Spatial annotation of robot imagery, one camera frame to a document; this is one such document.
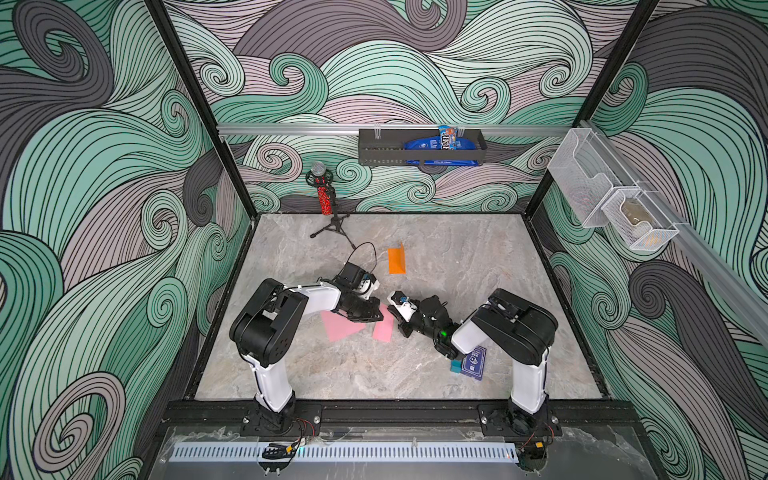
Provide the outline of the blue snack packet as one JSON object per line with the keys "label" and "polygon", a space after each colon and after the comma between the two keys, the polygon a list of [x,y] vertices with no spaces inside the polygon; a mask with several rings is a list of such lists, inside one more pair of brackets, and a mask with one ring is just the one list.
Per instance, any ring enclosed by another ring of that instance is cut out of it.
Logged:
{"label": "blue snack packet", "polygon": [[[432,137],[416,139],[406,142],[403,145],[405,150],[475,150],[475,144],[458,135],[458,129],[454,127],[441,126],[439,134]],[[477,160],[424,160],[425,166],[476,166]]]}

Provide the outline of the aluminium rail back wall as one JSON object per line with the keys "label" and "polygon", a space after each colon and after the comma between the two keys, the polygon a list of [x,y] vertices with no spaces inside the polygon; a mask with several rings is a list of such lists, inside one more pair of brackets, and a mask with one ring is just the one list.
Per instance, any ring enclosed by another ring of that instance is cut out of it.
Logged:
{"label": "aluminium rail back wall", "polygon": [[[260,136],[260,135],[307,135],[307,136],[350,136],[357,135],[361,129],[383,130],[432,130],[438,125],[432,124],[345,124],[345,123],[220,123],[218,134],[223,136]],[[469,125],[457,126],[457,129],[479,129],[484,135],[500,137],[551,137],[564,136],[570,130],[567,126],[536,125]]]}

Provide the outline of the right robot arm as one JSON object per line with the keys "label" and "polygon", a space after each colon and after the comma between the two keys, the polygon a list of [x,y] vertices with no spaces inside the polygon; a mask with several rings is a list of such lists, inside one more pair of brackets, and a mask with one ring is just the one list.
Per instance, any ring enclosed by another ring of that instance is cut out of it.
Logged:
{"label": "right robot arm", "polygon": [[449,360],[463,359],[486,341],[512,361],[511,411],[538,414],[548,398],[547,362],[559,327],[546,309],[505,289],[497,288],[461,323],[453,321],[438,296],[416,300],[401,291],[388,297],[387,310],[400,333],[432,340],[435,350]]}

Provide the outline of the pink paper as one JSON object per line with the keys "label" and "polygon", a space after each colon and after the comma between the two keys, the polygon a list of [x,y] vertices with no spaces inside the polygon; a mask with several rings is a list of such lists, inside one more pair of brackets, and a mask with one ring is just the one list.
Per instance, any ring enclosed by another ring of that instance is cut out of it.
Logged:
{"label": "pink paper", "polygon": [[342,340],[365,328],[363,323],[352,322],[341,315],[329,311],[321,313],[321,320],[330,342]]}
{"label": "pink paper", "polygon": [[379,309],[383,318],[375,323],[372,338],[378,342],[389,343],[392,339],[395,318],[384,305],[381,305]]}

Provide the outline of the aluminium rail wall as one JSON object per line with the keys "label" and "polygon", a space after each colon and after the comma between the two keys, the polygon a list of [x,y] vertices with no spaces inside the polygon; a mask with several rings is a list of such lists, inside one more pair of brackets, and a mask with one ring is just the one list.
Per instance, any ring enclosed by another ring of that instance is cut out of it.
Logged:
{"label": "aluminium rail wall", "polygon": [[[357,135],[361,129],[383,130],[432,130],[438,125],[432,124],[345,124],[345,123],[220,123],[218,134],[223,136],[260,136],[260,135],[307,135],[307,136],[350,136]],[[567,126],[536,125],[469,125],[457,126],[457,129],[479,129],[484,135],[500,137],[551,137],[564,136],[570,130]]]}
{"label": "aluminium rail wall", "polygon": [[664,226],[677,231],[672,238],[675,245],[690,260],[691,264],[704,275],[708,284],[740,317],[749,333],[762,345],[767,344],[767,304],[736,274],[736,272],[707,244],[698,232],[680,217],[666,201],[665,196],[655,189],[632,167],[613,146],[610,139],[591,121],[582,120],[581,127],[596,134],[601,147],[609,153],[608,164],[620,170],[621,179],[631,181],[630,189],[639,195],[639,202],[655,215]]}

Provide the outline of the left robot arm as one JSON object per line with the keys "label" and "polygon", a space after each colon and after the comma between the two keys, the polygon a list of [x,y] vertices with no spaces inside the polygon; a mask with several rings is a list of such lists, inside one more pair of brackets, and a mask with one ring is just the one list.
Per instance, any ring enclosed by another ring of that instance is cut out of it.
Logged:
{"label": "left robot arm", "polygon": [[379,285],[374,273],[351,262],[334,277],[307,285],[261,282],[233,321],[229,338],[253,373],[262,416],[278,424],[293,410],[295,391],[284,358],[303,318],[329,312],[355,324],[380,322],[380,300],[374,296]]}

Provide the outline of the microphone on tripod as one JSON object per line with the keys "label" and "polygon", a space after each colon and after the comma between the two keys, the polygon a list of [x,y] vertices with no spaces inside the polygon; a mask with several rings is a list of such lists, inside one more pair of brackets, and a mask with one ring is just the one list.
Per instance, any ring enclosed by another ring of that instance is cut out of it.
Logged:
{"label": "microphone on tripod", "polygon": [[324,216],[329,216],[330,220],[327,225],[318,231],[310,235],[311,239],[317,238],[321,233],[336,233],[341,235],[349,243],[352,249],[356,248],[356,245],[351,240],[343,227],[344,220],[349,217],[349,214],[340,215],[338,212],[338,202],[335,189],[333,187],[333,174],[322,162],[316,161],[312,164],[310,170],[305,175],[305,181],[310,186],[316,189],[317,196],[320,204],[321,213]]}

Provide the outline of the aluminium rail right wall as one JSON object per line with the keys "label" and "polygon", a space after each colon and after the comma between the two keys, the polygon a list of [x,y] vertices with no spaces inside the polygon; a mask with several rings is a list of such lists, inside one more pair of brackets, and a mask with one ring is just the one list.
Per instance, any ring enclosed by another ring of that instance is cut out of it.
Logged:
{"label": "aluminium rail right wall", "polygon": [[736,272],[707,244],[698,232],[680,217],[666,201],[665,196],[655,189],[632,167],[613,146],[610,139],[591,121],[582,120],[581,127],[596,134],[601,147],[609,153],[608,164],[620,170],[621,179],[631,181],[630,189],[639,195],[639,202],[655,215],[664,226],[677,231],[672,238],[675,245],[690,260],[691,264],[704,275],[708,284],[740,317],[749,333],[762,345],[767,344],[767,304],[736,274]]}

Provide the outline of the blue card box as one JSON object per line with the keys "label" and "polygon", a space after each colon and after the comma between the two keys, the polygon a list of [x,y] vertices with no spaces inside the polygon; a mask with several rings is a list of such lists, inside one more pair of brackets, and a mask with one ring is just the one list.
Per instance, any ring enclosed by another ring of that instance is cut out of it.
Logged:
{"label": "blue card box", "polygon": [[466,354],[461,361],[460,373],[474,380],[481,381],[487,358],[487,349],[483,346],[476,347]]}

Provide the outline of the orange square paper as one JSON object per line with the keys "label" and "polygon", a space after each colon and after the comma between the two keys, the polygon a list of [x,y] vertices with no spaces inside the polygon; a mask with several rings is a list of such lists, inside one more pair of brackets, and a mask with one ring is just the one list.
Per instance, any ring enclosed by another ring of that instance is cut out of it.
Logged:
{"label": "orange square paper", "polygon": [[398,247],[389,248],[387,256],[388,271],[391,275],[406,273],[405,248],[403,244],[400,244]]}

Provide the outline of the black wall shelf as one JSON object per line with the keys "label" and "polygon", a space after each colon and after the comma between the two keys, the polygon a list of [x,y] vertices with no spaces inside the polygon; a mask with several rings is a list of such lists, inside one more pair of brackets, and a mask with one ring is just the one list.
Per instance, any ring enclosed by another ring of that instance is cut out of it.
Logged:
{"label": "black wall shelf", "polygon": [[358,159],[366,166],[425,166],[424,160],[477,160],[484,162],[488,146],[479,129],[458,129],[458,135],[471,140],[475,150],[405,150],[403,145],[411,140],[436,136],[439,128],[432,130],[383,130],[361,129],[358,134]]}

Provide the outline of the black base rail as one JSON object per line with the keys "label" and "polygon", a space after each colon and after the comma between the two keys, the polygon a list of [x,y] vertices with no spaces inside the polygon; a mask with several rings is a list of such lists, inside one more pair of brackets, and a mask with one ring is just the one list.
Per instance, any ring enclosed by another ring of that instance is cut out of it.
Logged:
{"label": "black base rail", "polygon": [[[256,420],[259,405],[243,401],[173,401],[160,424],[242,425]],[[479,425],[511,410],[509,400],[296,400],[288,407],[290,419],[319,420],[322,427],[379,425]],[[613,424],[639,419],[627,401],[606,399],[550,400],[544,411],[548,423]]]}

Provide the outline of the small clear plastic bin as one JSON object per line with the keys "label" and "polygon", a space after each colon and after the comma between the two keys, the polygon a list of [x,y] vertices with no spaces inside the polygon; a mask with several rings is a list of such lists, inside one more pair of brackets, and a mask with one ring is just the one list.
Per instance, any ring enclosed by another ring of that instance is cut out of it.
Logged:
{"label": "small clear plastic bin", "polygon": [[679,233],[662,208],[637,187],[617,188],[605,200],[601,210],[629,249],[635,252],[657,252]]}

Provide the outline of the large clear plastic bin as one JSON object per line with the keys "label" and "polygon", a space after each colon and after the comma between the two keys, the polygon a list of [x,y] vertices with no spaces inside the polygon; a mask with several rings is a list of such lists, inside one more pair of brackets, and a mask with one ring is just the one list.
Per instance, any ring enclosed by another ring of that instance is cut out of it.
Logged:
{"label": "large clear plastic bin", "polygon": [[609,223],[604,203],[620,186],[608,164],[609,152],[590,128],[570,129],[548,165],[548,172],[584,228]]}

